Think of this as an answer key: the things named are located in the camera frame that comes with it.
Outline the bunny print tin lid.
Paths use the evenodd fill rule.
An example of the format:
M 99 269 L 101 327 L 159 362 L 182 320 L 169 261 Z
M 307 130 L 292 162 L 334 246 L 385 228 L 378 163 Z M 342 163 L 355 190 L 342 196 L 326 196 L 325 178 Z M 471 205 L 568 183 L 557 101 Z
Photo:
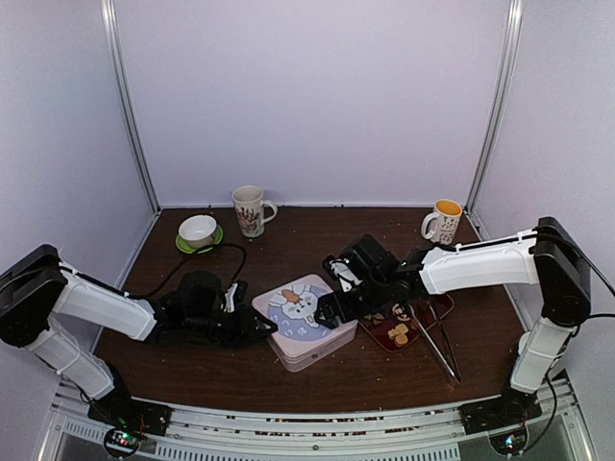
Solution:
M 331 292 L 332 289 L 321 277 L 309 274 L 256 296 L 252 307 L 278 327 L 282 321 L 295 325 L 303 321 L 310 327 L 318 328 L 321 325 L 314 319 L 318 298 Z

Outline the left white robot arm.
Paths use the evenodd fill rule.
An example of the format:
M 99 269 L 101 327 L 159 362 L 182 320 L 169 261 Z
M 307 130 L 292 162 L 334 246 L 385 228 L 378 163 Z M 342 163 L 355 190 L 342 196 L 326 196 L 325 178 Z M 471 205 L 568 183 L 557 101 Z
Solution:
M 57 317 L 79 318 L 156 346 L 211 342 L 239 349 L 278 329 L 245 303 L 246 290 L 243 280 L 224 284 L 197 270 L 184 274 L 169 293 L 132 294 L 76 270 L 43 244 L 1 275 L 1 339 L 36 355 L 116 425 L 128 426 L 138 407 L 121 375 L 83 350 Z

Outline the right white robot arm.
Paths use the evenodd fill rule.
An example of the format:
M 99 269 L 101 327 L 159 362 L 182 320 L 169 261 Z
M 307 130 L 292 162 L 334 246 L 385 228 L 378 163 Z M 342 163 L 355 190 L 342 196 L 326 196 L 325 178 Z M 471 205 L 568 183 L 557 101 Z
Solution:
M 466 289 L 537 286 L 542 310 L 519 343 L 508 389 L 493 402 L 493 416 L 514 423 L 529 409 L 574 329 L 591 313 L 590 265 L 575 240 L 553 217 L 529 230 L 470 244 L 433 244 L 399 259 L 364 234 L 323 262 L 339 287 L 317 302 L 314 318 L 329 329 L 381 310 Z

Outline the metal tongs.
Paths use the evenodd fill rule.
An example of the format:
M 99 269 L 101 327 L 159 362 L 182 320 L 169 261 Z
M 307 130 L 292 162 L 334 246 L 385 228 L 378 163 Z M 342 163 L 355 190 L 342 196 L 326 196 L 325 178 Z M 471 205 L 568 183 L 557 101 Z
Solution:
M 426 340 L 433 358 L 440 366 L 448 383 L 453 387 L 457 387 L 461 384 L 462 377 L 456 363 L 455 353 L 448 332 L 444 327 L 442 317 L 435 307 L 435 303 L 427 301 L 425 306 L 408 304 L 406 307 L 412 323 Z

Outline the white divided tin box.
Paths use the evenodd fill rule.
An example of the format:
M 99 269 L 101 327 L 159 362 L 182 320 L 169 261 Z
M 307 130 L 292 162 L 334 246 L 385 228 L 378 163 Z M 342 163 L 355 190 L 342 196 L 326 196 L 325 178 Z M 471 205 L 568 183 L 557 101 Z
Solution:
M 356 331 L 357 321 L 335 329 L 282 321 L 267 342 L 283 366 L 290 373 L 298 373 L 353 341 Z

